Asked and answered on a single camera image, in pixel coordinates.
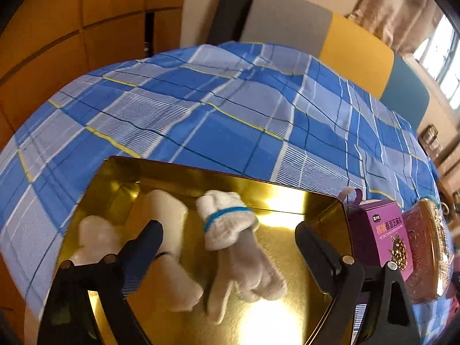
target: yellow stripe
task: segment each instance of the yellow stripe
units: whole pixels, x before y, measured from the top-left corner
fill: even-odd
[[[258,44],[263,45],[264,43],[258,43],[257,41],[242,41],[243,44]]]
[[[296,76],[296,75],[303,75],[304,74],[303,72],[299,72],[299,73],[283,72],[283,71],[278,70],[276,67],[269,66],[269,65],[254,65],[254,66],[256,66],[257,68],[267,68],[267,69],[270,69],[270,70],[273,70],[273,71],[278,71],[281,74],[286,75],[286,76]]]
[[[24,173],[26,174],[27,180],[29,180],[29,182],[32,182],[32,176],[30,175],[30,173],[28,171],[26,161],[25,161],[24,156],[22,155],[22,152],[20,150],[18,150],[18,157],[19,157],[19,161],[21,162],[22,169],[24,170]]]
[[[389,200],[395,201],[399,207],[401,207],[401,208],[403,207],[403,206],[400,205],[393,197],[391,197],[389,194],[386,194],[386,193],[384,193],[384,192],[382,192],[382,191],[379,191],[379,190],[376,190],[376,189],[370,189],[369,192],[381,194],[382,196],[385,196],[385,197],[388,198]]]
[[[266,134],[268,134],[268,135],[270,135],[270,136],[273,136],[273,137],[277,138],[278,140],[284,140],[283,137],[278,136],[277,134],[274,134],[274,133],[271,132],[271,131],[268,131],[268,130],[262,128],[262,127],[256,126],[255,124],[251,124],[251,123],[249,123],[249,122],[246,122],[245,120],[242,120],[241,118],[238,118],[238,117],[236,117],[236,116],[234,116],[234,115],[228,114],[228,113],[225,112],[224,110],[219,109],[219,107],[217,107],[217,106],[214,105],[213,103],[207,102],[207,104],[208,104],[208,105],[211,105],[213,108],[215,108],[216,110],[220,111],[222,114],[225,114],[227,117],[233,118],[234,120],[237,120],[238,122],[244,123],[245,125],[248,125],[249,127],[255,128],[256,130],[265,132]]]
[[[235,79],[235,78],[233,78],[233,77],[231,77],[231,76],[229,76],[229,75],[215,74],[215,73],[213,73],[213,72],[206,72],[206,71],[197,70],[197,69],[195,69],[195,68],[190,68],[190,67],[187,66],[187,64],[183,64],[181,67],[182,67],[182,68],[187,68],[188,70],[193,70],[193,71],[196,71],[196,72],[201,72],[202,74],[206,74],[206,75],[214,75],[214,76],[219,76],[219,77],[221,77],[221,78],[227,78],[227,79]]]
[[[89,132],[92,132],[93,134],[95,134],[97,137],[100,137],[104,140],[107,140],[109,143],[111,143],[114,147],[118,148],[119,150],[129,154],[130,156],[134,157],[134,158],[141,158],[141,155],[139,153],[136,153],[134,150],[131,150],[130,148],[128,147],[125,147],[124,145],[121,145],[120,143],[117,143],[113,138],[111,138],[110,136],[107,136],[107,135],[104,135],[98,131],[96,131],[94,128],[92,127],[89,127],[89,126],[86,126],[86,129],[89,131]]]
[[[302,110],[301,108],[297,107],[297,106],[294,106],[295,109],[301,111],[302,113],[304,113],[305,115],[307,115],[306,111],[305,110]]]
[[[48,100],[48,102],[53,105],[56,109],[60,109],[61,107],[56,103],[54,102],[53,100]]]
[[[424,161],[423,158],[418,157],[418,155],[413,155],[413,154],[411,154],[410,156],[411,156],[411,157],[414,157],[416,160],[419,160],[419,161],[422,161],[422,162]]]
[[[111,82],[120,83],[120,84],[123,84],[123,85],[128,85],[128,86],[130,86],[130,87],[137,87],[137,84],[122,82],[121,80],[116,80],[116,79],[108,78],[108,77],[106,77],[106,76],[103,76],[102,79],[110,80]]]

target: teal cushion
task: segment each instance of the teal cushion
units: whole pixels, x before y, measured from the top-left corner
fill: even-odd
[[[430,94],[410,66],[395,55],[392,73],[380,101],[417,130],[430,102]]]

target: yellow pillow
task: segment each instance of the yellow pillow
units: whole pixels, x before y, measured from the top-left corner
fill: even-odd
[[[374,35],[334,13],[319,59],[380,99],[393,68],[393,51]]]

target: white sock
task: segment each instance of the white sock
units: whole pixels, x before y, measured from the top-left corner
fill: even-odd
[[[147,223],[157,220],[163,226],[163,242],[151,268],[155,270],[155,286],[169,311],[190,311],[203,295],[202,287],[192,280],[179,263],[182,233],[187,207],[171,194],[156,189],[144,197],[141,217]]]
[[[240,232],[237,242],[218,250],[218,269],[207,303],[208,317],[220,324],[233,286],[245,302],[276,300],[288,292],[286,280],[257,244],[252,230]]]
[[[80,248],[70,257],[76,265],[98,263],[108,254],[118,254],[121,241],[114,226],[104,218],[90,215],[78,225]]]
[[[209,216],[218,210],[231,207],[246,207],[235,192],[207,191],[196,200],[196,209],[206,223]],[[205,232],[206,250],[219,250],[229,247],[238,239],[238,234],[251,227],[257,227],[257,218],[252,211],[229,212],[216,218]]]

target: blue rubber band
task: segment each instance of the blue rubber band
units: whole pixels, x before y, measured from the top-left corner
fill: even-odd
[[[245,206],[228,207],[226,209],[218,210],[208,217],[208,220],[206,220],[206,223],[204,223],[203,230],[207,232],[209,227],[211,227],[212,223],[217,218],[219,218],[220,216],[224,214],[230,213],[230,212],[252,212],[252,210],[249,207],[245,207]]]

